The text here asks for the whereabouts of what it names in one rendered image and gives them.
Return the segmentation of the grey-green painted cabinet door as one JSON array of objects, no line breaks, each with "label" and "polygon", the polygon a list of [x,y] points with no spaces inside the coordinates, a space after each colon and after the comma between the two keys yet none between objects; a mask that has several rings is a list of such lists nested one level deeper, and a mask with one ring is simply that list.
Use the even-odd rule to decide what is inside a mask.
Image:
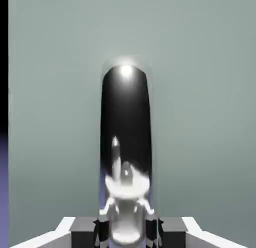
[{"label": "grey-green painted cabinet door", "polygon": [[156,210],[256,248],[256,0],[9,0],[9,245],[97,214],[118,56],[150,72]]}]

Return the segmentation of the curved shiny dark metal handle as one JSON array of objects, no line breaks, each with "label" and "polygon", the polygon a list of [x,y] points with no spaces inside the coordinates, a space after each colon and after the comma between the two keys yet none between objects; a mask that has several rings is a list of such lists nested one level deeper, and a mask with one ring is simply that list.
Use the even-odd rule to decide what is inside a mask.
[{"label": "curved shiny dark metal handle", "polygon": [[98,248],[159,248],[152,164],[147,75],[113,65],[101,84]]}]

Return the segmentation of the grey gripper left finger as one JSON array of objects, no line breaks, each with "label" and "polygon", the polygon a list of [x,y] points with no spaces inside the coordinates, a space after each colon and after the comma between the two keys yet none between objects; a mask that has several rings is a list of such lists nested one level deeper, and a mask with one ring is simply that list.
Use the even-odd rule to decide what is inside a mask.
[{"label": "grey gripper left finger", "polygon": [[55,230],[10,248],[95,248],[96,217],[65,216]]}]

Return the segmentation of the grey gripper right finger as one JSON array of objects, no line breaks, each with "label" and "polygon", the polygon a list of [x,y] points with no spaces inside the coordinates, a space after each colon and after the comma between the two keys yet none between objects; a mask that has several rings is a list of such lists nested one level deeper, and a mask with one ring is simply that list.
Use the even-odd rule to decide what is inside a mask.
[{"label": "grey gripper right finger", "polygon": [[192,216],[160,217],[157,248],[248,248],[202,230]]}]

